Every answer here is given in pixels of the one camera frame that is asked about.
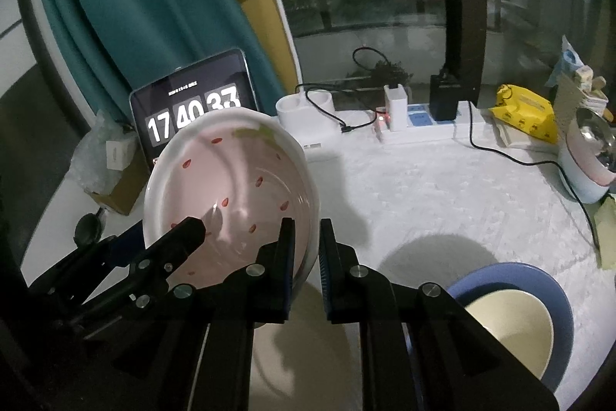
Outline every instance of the yellow package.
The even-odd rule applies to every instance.
[[[513,84],[498,88],[497,106],[490,109],[497,119],[549,143],[558,143],[554,110],[547,99]]]

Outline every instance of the table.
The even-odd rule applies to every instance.
[[[347,112],[351,124],[363,119]],[[495,146],[487,131],[475,141]],[[509,150],[521,160],[547,158]],[[614,272],[597,268],[583,212],[565,195],[552,166],[529,168],[473,149],[467,140],[383,146],[369,128],[343,135],[341,155],[309,164],[338,242],[392,282],[449,286],[504,261],[536,265],[563,287],[575,317],[574,349],[556,397],[567,409],[586,388],[616,339]],[[30,284],[69,253],[72,232],[96,204],[64,180],[27,250]],[[141,218],[109,215],[105,235]],[[126,275],[117,270],[99,291]],[[284,326],[256,330],[250,409],[360,410],[356,325],[326,322],[314,267]]]

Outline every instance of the white power strip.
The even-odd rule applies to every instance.
[[[472,107],[472,130],[477,137],[483,135],[486,122],[479,110]],[[419,143],[421,141],[453,140],[469,137],[470,116],[468,102],[458,103],[458,116],[454,121],[435,121],[426,104],[407,106],[407,127],[401,131],[390,131],[387,116],[379,116],[375,131],[381,143]]]

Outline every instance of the cable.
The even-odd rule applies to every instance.
[[[571,185],[571,182],[569,181],[569,178],[567,177],[567,175],[565,174],[564,169],[562,168],[562,166],[560,164],[558,164],[556,161],[538,161],[536,163],[525,163],[524,161],[520,161],[519,159],[516,159],[515,157],[511,157],[509,154],[506,154],[503,151],[497,150],[496,148],[489,148],[486,146],[478,146],[477,144],[475,144],[475,142],[472,139],[472,106],[470,105],[470,101],[468,102],[468,112],[470,114],[470,123],[469,123],[469,140],[470,140],[470,144],[475,147],[478,150],[484,150],[486,152],[494,152],[497,153],[503,157],[506,157],[507,159],[509,159],[510,161],[513,161],[516,164],[520,164],[522,166],[545,166],[547,164],[553,164],[554,166],[556,166],[562,175],[562,179],[565,180],[567,182],[567,186],[569,187],[569,190],[571,191],[571,193],[573,194],[575,200],[577,201],[577,203],[580,205],[581,210],[584,212],[584,216],[586,217],[586,221],[588,223],[588,226],[590,228],[590,232],[593,236],[593,245],[594,247],[599,250],[599,238],[597,237],[597,234],[595,232],[594,226],[593,226],[593,222],[590,219],[590,215],[588,214],[588,211],[586,210],[586,208],[584,207],[584,204],[580,201],[580,198],[577,196],[577,194],[575,193],[575,190],[573,188],[573,186]]]
[[[362,65],[361,63],[359,63],[356,59],[355,59],[355,55],[357,53],[359,53],[360,51],[372,51],[374,53],[376,53],[377,55],[380,55],[383,57],[383,59],[385,60],[385,63],[387,63],[387,65],[391,65],[391,62],[389,61],[389,59],[387,59],[387,56],[385,56],[383,53],[381,53],[378,49],[375,49],[371,46],[359,46],[358,48],[355,48],[355,50],[353,51],[351,58],[353,59],[353,61],[355,62],[355,65],[357,65],[359,68],[363,68],[364,70],[367,70],[369,72],[371,72],[374,69],[369,69],[368,67],[364,67],[364,65]]]
[[[352,90],[352,89],[343,89],[343,87],[337,85],[337,84],[328,84],[325,82],[303,82],[301,84],[297,84],[297,86],[295,86],[295,92],[297,93],[298,90],[303,87],[304,88],[304,92],[306,92],[306,99],[307,101],[312,104],[313,107],[315,107],[317,110],[319,110],[320,112],[324,113],[326,116],[331,117],[332,119],[334,119],[335,121],[337,121],[340,124],[340,128],[342,130],[343,133],[348,133],[350,131],[353,131],[355,129],[359,129],[361,127],[366,127],[366,126],[370,126],[371,124],[374,124],[375,121],[377,120],[378,114],[383,114],[384,112],[380,112],[378,110],[372,109],[371,107],[367,107],[365,103],[363,103],[363,101],[361,100],[361,98],[358,98],[357,90]],[[344,122],[341,118],[339,118],[338,116],[335,116],[334,114],[328,112],[327,110],[322,109],[321,107],[319,107],[314,101],[312,101],[312,99],[309,96],[309,92],[310,91],[316,91],[319,89],[330,89],[330,90],[335,90],[341,93],[350,93],[353,96],[355,96],[355,99],[357,101],[359,101],[364,107],[366,107],[367,109],[369,109],[370,111],[375,113],[374,118],[369,121],[369,122],[365,122],[364,124],[359,124],[358,126],[349,126],[346,122]]]

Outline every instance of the blue bowl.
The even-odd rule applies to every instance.
[[[463,277],[447,292],[461,305],[500,290],[522,290],[546,306],[554,325],[554,348],[541,382],[552,392],[565,374],[574,344],[574,315],[567,295],[558,282],[540,268],[527,263],[495,263]]]

